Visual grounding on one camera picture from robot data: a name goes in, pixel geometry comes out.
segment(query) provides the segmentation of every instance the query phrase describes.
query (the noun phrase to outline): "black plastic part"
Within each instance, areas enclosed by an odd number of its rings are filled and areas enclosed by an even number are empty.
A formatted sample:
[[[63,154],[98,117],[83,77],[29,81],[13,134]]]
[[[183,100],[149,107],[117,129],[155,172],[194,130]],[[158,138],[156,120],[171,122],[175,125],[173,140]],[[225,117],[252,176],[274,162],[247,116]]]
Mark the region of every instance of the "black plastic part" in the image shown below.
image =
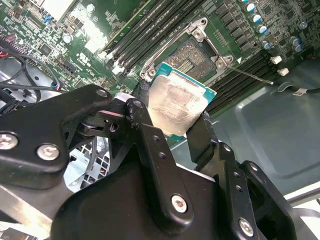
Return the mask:
[[[69,162],[69,144],[78,124],[112,101],[109,93],[101,97],[97,90],[102,88],[88,85],[1,117],[0,133],[15,135],[18,145],[0,150],[0,182],[33,189],[57,185]],[[44,144],[56,146],[59,157],[39,158],[37,149]]]
[[[61,207],[51,240],[219,240],[217,185],[178,168],[193,203],[193,222],[180,235],[155,224],[139,161],[120,168],[73,195]]]
[[[247,178],[257,226],[267,239],[317,239],[260,167],[245,161],[240,168]]]

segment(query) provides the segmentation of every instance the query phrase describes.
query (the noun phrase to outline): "chip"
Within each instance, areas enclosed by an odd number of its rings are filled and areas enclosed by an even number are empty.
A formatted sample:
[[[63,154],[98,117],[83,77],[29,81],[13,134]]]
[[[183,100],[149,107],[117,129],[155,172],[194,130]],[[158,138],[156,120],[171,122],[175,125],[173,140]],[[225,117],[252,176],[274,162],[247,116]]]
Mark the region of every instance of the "chip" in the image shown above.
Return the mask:
[[[85,84],[84,84],[83,81],[79,81],[79,82],[75,85],[75,87],[76,87],[77,89],[82,88],[82,87],[84,87],[84,86],[85,86]]]
[[[240,35],[242,34],[242,31],[240,28],[237,28],[236,30],[234,30],[231,35],[236,39],[238,38]]]
[[[232,20],[232,15],[231,13],[227,13],[226,15],[224,15],[222,18],[221,18],[222,22],[224,22],[225,24],[227,24],[228,22],[230,22]]]
[[[266,7],[263,9],[263,12],[264,12],[265,14],[270,13],[270,12],[271,12],[271,7],[270,7],[270,6],[266,6]]]
[[[151,82],[148,112],[156,128],[167,136],[181,138],[216,94],[183,72],[162,63]]]
[[[239,38],[236,39],[236,42],[237,42],[239,45],[244,44],[246,41],[247,41],[247,38],[246,38],[244,35],[242,35],[241,37],[239,37]]]
[[[242,52],[245,52],[251,48],[251,44],[247,42],[244,45],[240,46],[240,48],[241,48]]]
[[[43,44],[42,47],[40,47],[39,51],[40,51],[43,55],[45,55],[45,56],[48,57],[48,56],[50,55],[50,53],[52,52],[52,49],[51,49],[48,45]]]
[[[226,5],[224,5],[224,4],[222,4],[221,6],[219,6],[219,7],[216,9],[216,14],[217,14],[219,17],[225,15],[227,12],[228,12],[228,9],[227,9]]]
[[[226,26],[226,28],[227,28],[230,32],[231,32],[232,30],[234,30],[236,27],[238,27],[236,21],[232,21],[232,22],[230,22],[230,23]]]
[[[293,16],[295,15],[294,11],[289,11],[286,16],[288,17],[288,19],[291,19]]]
[[[281,46],[284,46],[284,45],[286,45],[286,40],[284,40],[284,39],[282,39],[280,42],[279,42],[279,44],[281,45]]]
[[[80,20],[78,18],[76,18],[74,21],[73,21],[73,24],[74,25],[78,25],[78,23],[80,23]]]
[[[79,22],[78,24],[77,24],[77,27],[78,28],[82,28],[84,26],[84,23],[83,22]]]

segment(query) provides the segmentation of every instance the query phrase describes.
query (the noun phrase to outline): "metal bracket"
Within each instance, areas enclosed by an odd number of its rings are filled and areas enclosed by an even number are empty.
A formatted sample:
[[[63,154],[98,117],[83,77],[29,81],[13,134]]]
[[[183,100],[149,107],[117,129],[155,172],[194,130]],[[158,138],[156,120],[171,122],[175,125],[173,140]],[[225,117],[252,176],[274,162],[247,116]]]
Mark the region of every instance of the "metal bracket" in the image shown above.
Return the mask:
[[[155,60],[168,48],[170,47],[176,40],[181,38],[184,34],[193,35],[198,42],[202,42],[204,39],[204,30],[208,25],[208,19],[203,17],[199,20],[191,22],[186,26],[182,31],[176,33],[172,36],[166,44],[164,44],[158,51],[156,51],[144,64],[140,77],[145,79],[148,82],[151,82],[153,77],[156,75],[156,70],[153,66]]]

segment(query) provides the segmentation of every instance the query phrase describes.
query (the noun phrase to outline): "wire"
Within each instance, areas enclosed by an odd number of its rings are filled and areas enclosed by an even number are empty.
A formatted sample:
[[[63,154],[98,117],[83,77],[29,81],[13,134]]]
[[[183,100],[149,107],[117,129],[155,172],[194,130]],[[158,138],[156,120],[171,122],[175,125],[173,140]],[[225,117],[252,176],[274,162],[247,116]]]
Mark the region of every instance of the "wire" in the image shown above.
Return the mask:
[[[49,86],[28,86],[28,85],[18,85],[18,84],[8,84],[0,82],[0,88],[2,89],[12,89],[12,90],[41,90],[41,91],[51,91],[58,93],[67,93],[65,90],[56,90]]]
[[[38,64],[42,65],[44,68],[46,68],[49,73],[52,75],[53,77],[53,80],[55,81],[56,83],[56,89],[54,89],[54,91],[58,90],[60,88],[60,82],[59,82],[59,79],[56,77],[56,75],[54,74],[54,72],[49,68],[49,66],[47,64],[45,64],[43,61],[41,61],[40,59],[37,59],[36,57],[33,57],[31,55],[27,55],[27,54],[19,54],[19,53],[16,53],[16,52],[13,52],[13,51],[10,51],[8,49],[5,49],[5,48],[2,48],[0,47],[0,50],[5,52],[5,53],[8,53],[12,56],[14,56],[15,58],[17,58],[20,62],[24,62],[24,64],[22,64],[22,67],[21,69],[22,70],[19,70],[19,73],[17,72],[14,76],[12,76],[10,79],[6,80],[4,83],[7,83],[9,82],[9,80],[13,80],[14,77],[16,78],[17,76],[19,76],[21,74],[21,72],[24,72],[25,69],[26,69],[26,64],[25,64],[25,59],[31,59],[35,62],[37,62]]]
[[[45,64],[43,61],[41,61],[40,59],[37,59],[37,58],[35,58],[35,57],[31,56],[31,55],[19,54],[19,56],[20,56],[20,57],[23,57],[23,58],[26,58],[26,59],[31,59],[31,60],[39,63],[40,65],[42,65],[42,66],[43,66],[44,68],[46,68],[46,69],[49,71],[49,73],[52,75],[53,80],[55,81],[55,83],[56,83],[58,86],[60,86],[60,81],[59,81],[59,79],[56,77],[56,75],[55,75],[54,72],[50,69],[50,67],[49,67],[47,64]]]
[[[94,166],[94,163],[95,163],[95,161],[96,161],[96,159],[98,157],[97,146],[98,146],[98,138],[95,137],[93,139],[93,141],[92,141],[91,157],[90,157],[89,164],[86,167],[86,171],[85,172],[91,171],[92,167]]]

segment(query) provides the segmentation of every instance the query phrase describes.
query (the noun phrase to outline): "mounting hole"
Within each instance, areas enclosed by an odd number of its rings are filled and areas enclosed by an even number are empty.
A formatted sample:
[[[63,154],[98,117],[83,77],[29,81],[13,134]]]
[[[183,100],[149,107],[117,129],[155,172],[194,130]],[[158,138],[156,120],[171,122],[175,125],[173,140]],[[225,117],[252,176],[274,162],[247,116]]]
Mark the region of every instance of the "mounting hole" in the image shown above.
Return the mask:
[[[111,132],[111,133],[114,133],[114,132],[116,132],[116,131],[118,130],[118,128],[119,128],[118,124],[116,124],[116,123],[111,123],[109,129],[110,129],[110,132]]]
[[[237,173],[236,171],[233,173],[233,175],[234,175],[237,179],[239,179],[239,178],[240,178],[239,173]]]
[[[236,188],[240,193],[243,192],[242,188],[241,188],[239,185],[235,186],[235,188]]]
[[[159,141],[160,141],[160,138],[159,138],[158,136],[156,136],[156,135],[154,135],[152,138],[153,138],[153,140],[156,141],[156,142],[159,142]]]
[[[166,159],[166,155],[163,152],[159,152],[159,158]]]
[[[138,108],[143,108],[144,106],[142,105],[142,103],[140,101],[134,100],[133,104],[136,105]]]

